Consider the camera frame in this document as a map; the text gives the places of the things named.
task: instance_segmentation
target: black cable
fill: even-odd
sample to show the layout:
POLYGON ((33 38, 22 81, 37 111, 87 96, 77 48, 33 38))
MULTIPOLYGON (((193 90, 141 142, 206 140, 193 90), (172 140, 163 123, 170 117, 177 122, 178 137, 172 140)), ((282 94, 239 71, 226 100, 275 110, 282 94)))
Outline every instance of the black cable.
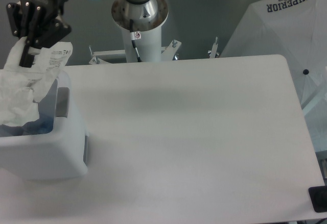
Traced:
MULTIPOLYGON (((129 32, 133 33, 133 20, 132 19, 129 20, 129 32)), ((135 40, 132 40, 132 45, 133 45, 133 48, 135 49, 135 52, 136 52, 137 62, 142 62, 141 57, 139 56, 139 53, 138 53, 138 50, 137 50, 137 47, 136 47, 135 40)))
POLYGON ((327 218, 321 219, 320 221, 316 222, 315 224, 321 224, 321 223, 323 223, 325 220, 327 220, 327 218))

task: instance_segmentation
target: gray wall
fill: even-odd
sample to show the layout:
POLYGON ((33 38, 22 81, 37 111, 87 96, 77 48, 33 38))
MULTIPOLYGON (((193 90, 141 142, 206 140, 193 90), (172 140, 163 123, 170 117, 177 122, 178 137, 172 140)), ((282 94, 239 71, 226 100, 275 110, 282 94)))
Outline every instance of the gray wall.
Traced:
MULTIPOLYGON (((0 68, 16 41, 10 33, 5 5, 19 0, 0 0, 0 68)), ((64 41, 71 41, 74 53, 69 65, 87 64, 88 46, 94 51, 123 49, 119 29, 111 19, 114 0, 69 0, 64 19, 73 32, 64 41)), ((170 15, 162 28, 162 44, 172 39, 182 42, 183 59, 206 58, 216 36, 222 51, 249 4, 259 0, 167 0, 170 15)))

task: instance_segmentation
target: white table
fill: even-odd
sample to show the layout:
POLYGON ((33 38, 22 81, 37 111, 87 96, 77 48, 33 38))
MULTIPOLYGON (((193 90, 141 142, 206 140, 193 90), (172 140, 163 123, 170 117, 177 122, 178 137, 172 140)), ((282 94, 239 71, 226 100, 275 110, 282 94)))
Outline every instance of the white table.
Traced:
POLYGON ((1 223, 264 223, 327 217, 281 56, 70 66, 90 131, 81 179, 0 170, 1 223))

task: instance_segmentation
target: sticker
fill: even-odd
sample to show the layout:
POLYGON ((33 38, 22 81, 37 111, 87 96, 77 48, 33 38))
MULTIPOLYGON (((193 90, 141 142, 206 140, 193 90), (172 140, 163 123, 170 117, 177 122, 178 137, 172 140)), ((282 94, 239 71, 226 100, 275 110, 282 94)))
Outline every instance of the sticker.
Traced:
POLYGON ((131 33, 131 39, 132 40, 138 40, 138 39, 141 39, 141 32, 132 32, 131 33))

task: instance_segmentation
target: white cloth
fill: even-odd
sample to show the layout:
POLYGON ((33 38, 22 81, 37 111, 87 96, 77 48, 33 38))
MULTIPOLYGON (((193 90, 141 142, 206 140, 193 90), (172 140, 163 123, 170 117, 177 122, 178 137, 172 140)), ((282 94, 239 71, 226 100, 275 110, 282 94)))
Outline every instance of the white cloth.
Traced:
POLYGON ((73 52, 70 42, 58 42, 51 48, 30 48, 35 54, 31 68, 19 65, 26 37, 11 49, 0 72, 0 125, 23 126, 39 118, 38 102, 48 93, 73 52))

